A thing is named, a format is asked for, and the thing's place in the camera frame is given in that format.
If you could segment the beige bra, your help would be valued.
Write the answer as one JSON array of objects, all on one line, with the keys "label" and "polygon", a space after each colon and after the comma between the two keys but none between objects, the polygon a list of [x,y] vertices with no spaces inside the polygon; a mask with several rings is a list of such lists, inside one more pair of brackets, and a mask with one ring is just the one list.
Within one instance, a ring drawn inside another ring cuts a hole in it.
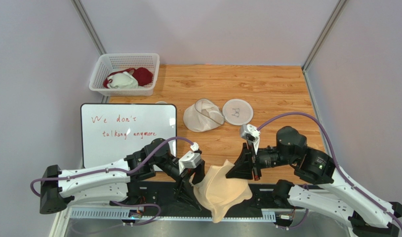
[{"label": "beige bra", "polygon": [[211,212],[213,223],[221,222],[231,207],[253,196],[247,180],[226,178],[233,167],[228,160],[222,166],[212,165],[203,180],[193,185],[197,201]]}]

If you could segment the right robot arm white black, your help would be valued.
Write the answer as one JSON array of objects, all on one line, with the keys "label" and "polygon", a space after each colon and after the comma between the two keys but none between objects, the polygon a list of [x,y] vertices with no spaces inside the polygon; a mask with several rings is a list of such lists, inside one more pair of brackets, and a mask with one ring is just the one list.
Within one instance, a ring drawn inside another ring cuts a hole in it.
[{"label": "right robot arm white black", "polygon": [[258,181],[266,168],[289,165],[306,183],[335,195],[328,198],[287,180],[279,180],[272,201],[281,208],[302,207],[337,220],[358,237],[397,237],[402,235],[402,204],[378,198],[350,176],[328,154],[311,148],[296,129],[285,126],[276,134],[276,145],[260,148],[260,131],[244,124],[242,151],[227,178]]}]

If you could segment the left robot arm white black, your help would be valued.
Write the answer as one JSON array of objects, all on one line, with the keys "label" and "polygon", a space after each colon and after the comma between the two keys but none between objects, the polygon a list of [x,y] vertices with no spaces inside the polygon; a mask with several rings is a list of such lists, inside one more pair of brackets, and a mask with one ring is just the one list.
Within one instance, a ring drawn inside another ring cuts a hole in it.
[{"label": "left robot arm white black", "polygon": [[155,177],[157,166],[175,181],[172,191],[176,200],[201,209],[193,185],[205,177],[205,161],[196,142],[180,137],[190,144],[181,158],[172,154],[169,142],[157,138],[141,150],[117,161],[92,168],[62,170],[48,166],[30,188],[40,198],[40,214],[60,212],[69,206],[87,202],[108,201],[113,205],[136,205],[142,198],[135,183]]}]

